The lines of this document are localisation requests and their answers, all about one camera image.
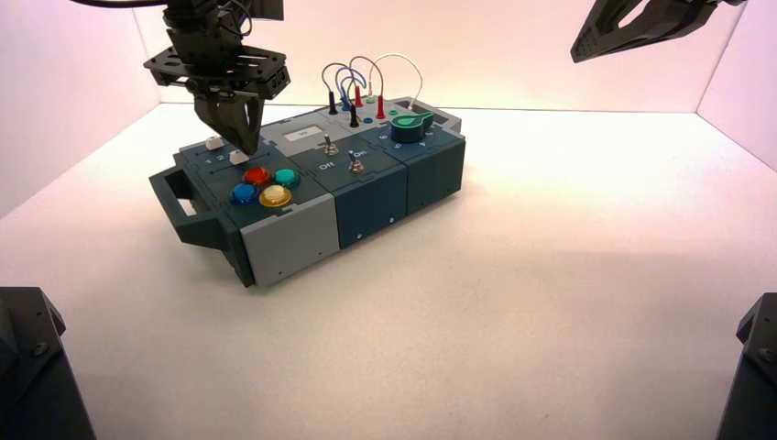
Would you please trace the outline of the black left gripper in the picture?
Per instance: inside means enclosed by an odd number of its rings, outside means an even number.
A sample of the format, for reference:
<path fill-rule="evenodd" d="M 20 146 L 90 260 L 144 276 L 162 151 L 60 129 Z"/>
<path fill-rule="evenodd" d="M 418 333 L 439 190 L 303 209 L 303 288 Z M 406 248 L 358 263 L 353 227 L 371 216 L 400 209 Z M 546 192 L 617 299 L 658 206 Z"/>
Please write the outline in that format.
<path fill-rule="evenodd" d="M 264 100 L 274 99 L 290 84 L 283 53 L 246 46 L 224 26 L 170 28 L 171 46 L 144 62 L 157 84 L 188 79 L 192 91 L 223 96 L 249 96 L 247 102 L 194 98 L 196 115 L 234 147 L 254 155 L 258 150 Z"/>

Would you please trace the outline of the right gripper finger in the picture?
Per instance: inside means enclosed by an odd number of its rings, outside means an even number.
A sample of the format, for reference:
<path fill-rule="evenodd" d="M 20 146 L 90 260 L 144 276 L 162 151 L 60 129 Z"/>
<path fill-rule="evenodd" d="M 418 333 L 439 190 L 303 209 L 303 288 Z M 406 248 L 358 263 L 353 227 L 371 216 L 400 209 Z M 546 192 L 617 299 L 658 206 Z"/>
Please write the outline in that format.
<path fill-rule="evenodd" d="M 620 28 L 629 41 L 614 49 L 573 49 L 574 63 L 590 61 L 627 50 L 682 38 L 704 26 L 721 3 L 719 1 L 653 0 L 629 23 Z"/>
<path fill-rule="evenodd" d="M 620 21 L 633 9 L 627 0 L 598 0 L 576 37 L 573 49 L 614 49 L 629 41 Z"/>

